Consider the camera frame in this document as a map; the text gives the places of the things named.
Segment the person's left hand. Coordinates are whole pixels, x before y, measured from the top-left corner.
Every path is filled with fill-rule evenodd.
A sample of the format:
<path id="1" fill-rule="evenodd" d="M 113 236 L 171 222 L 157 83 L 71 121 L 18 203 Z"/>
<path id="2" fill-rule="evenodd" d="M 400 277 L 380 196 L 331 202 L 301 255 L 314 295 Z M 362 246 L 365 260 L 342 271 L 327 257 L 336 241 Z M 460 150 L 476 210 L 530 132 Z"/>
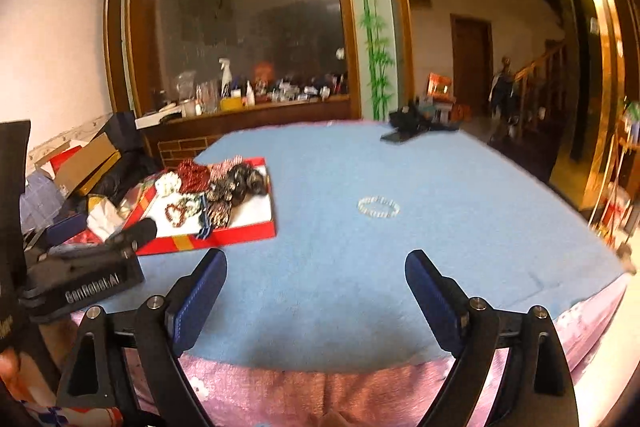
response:
<path id="1" fill-rule="evenodd" d="M 1 379 L 14 399 L 46 405 L 50 395 L 37 364 L 25 353 L 8 348 L 0 355 Z"/>

